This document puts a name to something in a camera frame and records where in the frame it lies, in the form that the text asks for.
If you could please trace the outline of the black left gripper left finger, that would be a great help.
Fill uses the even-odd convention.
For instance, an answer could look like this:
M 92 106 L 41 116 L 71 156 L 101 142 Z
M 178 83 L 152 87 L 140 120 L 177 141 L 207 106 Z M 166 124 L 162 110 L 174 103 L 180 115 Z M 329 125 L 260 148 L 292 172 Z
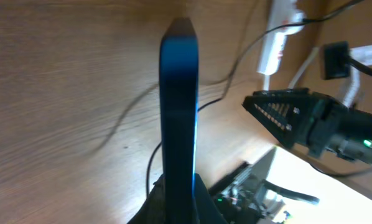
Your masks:
M 164 224 L 165 223 L 165 190 L 164 176 L 154 183 L 152 191 L 142 207 L 128 224 Z

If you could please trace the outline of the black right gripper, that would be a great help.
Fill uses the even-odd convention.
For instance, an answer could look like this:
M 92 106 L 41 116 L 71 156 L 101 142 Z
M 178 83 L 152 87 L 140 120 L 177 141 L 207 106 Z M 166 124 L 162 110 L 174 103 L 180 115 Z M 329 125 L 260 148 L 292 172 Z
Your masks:
M 253 115 L 286 149 L 297 142 L 312 112 L 307 137 L 308 155 L 320 158 L 348 108 L 331 96 L 307 88 L 255 91 L 243 108 Z

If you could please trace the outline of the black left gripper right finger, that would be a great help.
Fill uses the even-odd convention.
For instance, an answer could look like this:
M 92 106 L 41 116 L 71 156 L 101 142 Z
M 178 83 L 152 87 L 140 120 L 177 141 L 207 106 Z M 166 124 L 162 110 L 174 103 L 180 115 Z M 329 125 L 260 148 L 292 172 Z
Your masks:
M 194 181 L 195 204 L 199 224 L 227 224 L 198 174 L 195 174 Z

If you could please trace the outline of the blue screen smartphone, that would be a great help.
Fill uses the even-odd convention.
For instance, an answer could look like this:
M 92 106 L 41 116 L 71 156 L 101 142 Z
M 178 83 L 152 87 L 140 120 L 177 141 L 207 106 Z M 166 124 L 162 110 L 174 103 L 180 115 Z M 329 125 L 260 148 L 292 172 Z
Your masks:
M 187 17 L 165 32 L 159 55 L 160 121 L 166 223 L 196 223 L 198 40 Z

